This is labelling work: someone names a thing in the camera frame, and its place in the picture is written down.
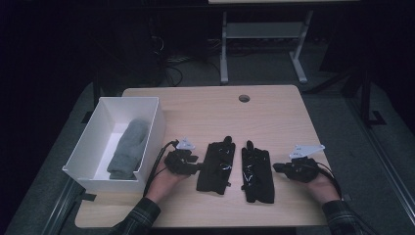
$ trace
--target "rolled gray cloth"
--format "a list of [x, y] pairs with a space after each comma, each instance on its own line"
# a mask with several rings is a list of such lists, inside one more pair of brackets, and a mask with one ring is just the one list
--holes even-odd
[[136, 179], [133, 173], [143, 159], [149, 125], [140, 118], [132, 120], [116, 145], [108, 165], [110, 179]]

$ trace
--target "white box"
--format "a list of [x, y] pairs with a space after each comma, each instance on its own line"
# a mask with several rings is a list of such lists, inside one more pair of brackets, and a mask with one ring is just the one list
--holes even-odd
[[[128, 124], [135, 118], [150, 123], [136, 180], [111, 180], [107, 167]], [[102, 97], [68, 162], [63, 167], [88, 191], [143, 192], [162, 148], [165, 120], [158, 97]]]

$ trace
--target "dark sleeve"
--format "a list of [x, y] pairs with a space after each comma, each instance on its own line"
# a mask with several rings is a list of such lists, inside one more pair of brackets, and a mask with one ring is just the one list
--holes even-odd
[[354, 212], [343, 201], [323, 205], [327, 223], [333, 235], [366, 235]]
[[153, 226], [161, 210], [157, 204], [147, 198], [142, 198], [128, 216], [114, 226], [110, 235], [144, 235]]

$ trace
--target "round hole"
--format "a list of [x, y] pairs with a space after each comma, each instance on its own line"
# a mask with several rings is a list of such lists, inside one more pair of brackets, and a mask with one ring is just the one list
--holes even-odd
[[240, 95], [239, 96], [239, 101], [243, 102], [243, 103], [247, 103], [250, 101], [250, 97], [248, 95]]

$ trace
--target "background desk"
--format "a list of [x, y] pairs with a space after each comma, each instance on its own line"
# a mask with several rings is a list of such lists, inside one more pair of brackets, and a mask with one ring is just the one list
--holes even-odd
[[[240, 95], [251, 100], [243, 103]], [[161, 204], [155, 227], [244, 227], [322, 225], [320, 207], [298, 185], [273, 172], [275, 204], [249, 204], [243, 185], [241, 149], [247, 140], [270, 153], [271, 163], [286, 163], [296, 144], [319, 140], [298, 89], [281, 86], [217, 86], [127, 89], [123, 96], [157, 96], [166, 119], [164, 143], [188, 137], [202, 162], [208, 143], [233, 138], [236, 152], [225, 195], [196, 191], [198, 175], [182, 182]], [[323, 152], [312, 156], [327, 164]], [[75, 223], [109, 227], [120, 222], [141, 198], [134, 194], [100, 193], [84, 201]]]

